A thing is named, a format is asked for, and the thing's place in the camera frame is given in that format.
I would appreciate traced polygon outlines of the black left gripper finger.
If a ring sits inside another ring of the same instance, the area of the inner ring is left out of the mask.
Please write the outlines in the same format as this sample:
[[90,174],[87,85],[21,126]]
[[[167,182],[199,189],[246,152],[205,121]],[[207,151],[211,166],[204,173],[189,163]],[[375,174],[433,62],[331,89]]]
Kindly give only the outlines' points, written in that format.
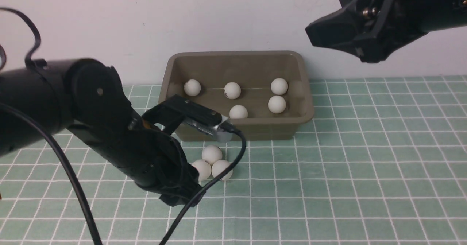
[[202,188],[197,181],[188,181],[181,186],[161,190],[159,199],[170,207],[185,206],[188,202],[194,200],[193,204],[189,205],[189,207],[194,207],[206,193],[205,190],[201,191]]

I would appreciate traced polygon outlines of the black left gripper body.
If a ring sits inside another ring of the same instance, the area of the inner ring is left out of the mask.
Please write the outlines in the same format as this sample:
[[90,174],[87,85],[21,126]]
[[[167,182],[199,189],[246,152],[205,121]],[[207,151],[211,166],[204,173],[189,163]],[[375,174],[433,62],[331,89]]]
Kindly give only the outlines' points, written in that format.
[[180,142],[147,121],[130,127],[122,146],[117,168],[143,190],[160,193],[197,181]]

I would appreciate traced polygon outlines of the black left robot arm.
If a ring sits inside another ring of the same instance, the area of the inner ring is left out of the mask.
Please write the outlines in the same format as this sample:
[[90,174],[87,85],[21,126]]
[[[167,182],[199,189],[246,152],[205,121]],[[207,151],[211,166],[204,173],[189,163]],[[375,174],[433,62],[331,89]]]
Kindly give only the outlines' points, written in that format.
[[1,102],[50,134],[69,130],[143,190],[169,206],[201,190],[199,173],[170,133],[182,114],[163,104],[136,112],[113,67],[94,59],[42,62],[37,70],[1,73]]

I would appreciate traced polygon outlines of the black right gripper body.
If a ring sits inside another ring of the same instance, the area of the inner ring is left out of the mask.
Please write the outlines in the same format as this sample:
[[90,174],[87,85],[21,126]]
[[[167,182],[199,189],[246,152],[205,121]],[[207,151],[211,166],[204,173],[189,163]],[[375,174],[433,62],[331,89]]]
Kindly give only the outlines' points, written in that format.
[[357,16],[364,32],[373,29],[377,19],[405,24],[417,32],[466,26],[466,0],[339,0],[342,9]]

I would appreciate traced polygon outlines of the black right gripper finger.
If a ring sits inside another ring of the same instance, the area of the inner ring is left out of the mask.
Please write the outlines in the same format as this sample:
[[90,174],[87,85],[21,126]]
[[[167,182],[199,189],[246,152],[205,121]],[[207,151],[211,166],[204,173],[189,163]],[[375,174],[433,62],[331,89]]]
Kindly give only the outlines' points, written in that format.
[[358,57],[363,63],[379,63],[406,45],[425,36],[415,24],[393,8],[361,13],[340,9],[306,27],[314,47],[327,48]]

